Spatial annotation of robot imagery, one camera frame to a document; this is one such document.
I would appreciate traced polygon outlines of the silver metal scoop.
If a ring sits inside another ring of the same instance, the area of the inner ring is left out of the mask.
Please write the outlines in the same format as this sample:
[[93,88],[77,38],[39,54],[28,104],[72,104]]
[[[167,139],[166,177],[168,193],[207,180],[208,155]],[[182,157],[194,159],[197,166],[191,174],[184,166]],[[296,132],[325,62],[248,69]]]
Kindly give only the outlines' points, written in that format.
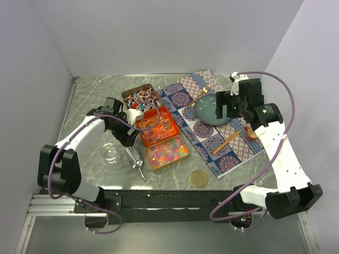
[[138,171],[141,174],[142,179],[146,182],[147,179],[141,169],[142,166],[144,165],[144,162],[140,156],[140,153],[137,151],[135,147],[126,147],[124,150],[125,150],[127,159],[130,165],[132,166],[132,168],[138,169]]

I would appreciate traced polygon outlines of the clear plastic jar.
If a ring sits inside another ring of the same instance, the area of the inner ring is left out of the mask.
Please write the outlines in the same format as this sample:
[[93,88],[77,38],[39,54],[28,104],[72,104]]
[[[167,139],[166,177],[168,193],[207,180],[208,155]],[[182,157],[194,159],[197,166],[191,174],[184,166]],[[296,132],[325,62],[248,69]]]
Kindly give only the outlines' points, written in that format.
[[120,153],[117,146],[113,143],[105,143],[102,146],[100,153],[103,159],[109,164],[117,163],[120,159]]

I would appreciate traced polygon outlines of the orange tin lollipop candies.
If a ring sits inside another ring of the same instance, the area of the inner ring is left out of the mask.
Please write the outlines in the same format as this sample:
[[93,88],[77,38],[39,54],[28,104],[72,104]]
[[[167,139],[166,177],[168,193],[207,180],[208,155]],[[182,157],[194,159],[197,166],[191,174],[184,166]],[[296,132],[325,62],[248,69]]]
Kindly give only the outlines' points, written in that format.
[[[179,127],[173,120],[168,109],[164,106],[158,108],[160,118],[158,124],[148,131],[140,132],[141,140],[145,147],[152,146],[158,142],[172,138],[179,134]],[[144,114],[144,118],[136,122],[136,127],[146,129],[153,126],[157,120],[157,111],[151,110]]]

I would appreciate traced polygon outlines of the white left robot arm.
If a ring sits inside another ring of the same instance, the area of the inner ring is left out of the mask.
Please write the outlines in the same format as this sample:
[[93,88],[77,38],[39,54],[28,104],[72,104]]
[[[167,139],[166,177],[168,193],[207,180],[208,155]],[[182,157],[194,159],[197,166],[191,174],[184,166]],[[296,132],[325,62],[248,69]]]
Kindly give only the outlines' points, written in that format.
[[138,109],[123,111],[123,103],[106,98],[104,105],[91,109],[82,123],[66,138],[40,150],[37,183],[49,191],[86,200],[92,212],[108,207],[104,190],[87,182],[81,173],[81,153],[101,134],[109,130],[124,146],[131,147],[139,133],[135,122],[143,117]]

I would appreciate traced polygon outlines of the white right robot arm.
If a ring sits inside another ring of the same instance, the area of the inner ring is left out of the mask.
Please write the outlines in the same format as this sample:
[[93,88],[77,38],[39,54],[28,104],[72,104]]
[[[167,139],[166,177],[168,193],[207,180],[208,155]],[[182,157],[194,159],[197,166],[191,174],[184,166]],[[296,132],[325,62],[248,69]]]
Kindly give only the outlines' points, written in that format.
[[235,81],[233,87],[238,90],[236,93],[216,93],[216,116],[221,118],[226,109],[227,117],[243,117],[251,125],[270,159],[262,172],[273,168],[277,189],[258,187],[250,180],[216,206],[210,219],[221,221],[214,214],[231,200],[238,211],[255,205],[257,209],[266,209],[274,219],[309,210],[323,190],[319,184],[314,185],[302,169],[287,136],[290,125],[284,124],[276,104],[264,102],[260,80]]

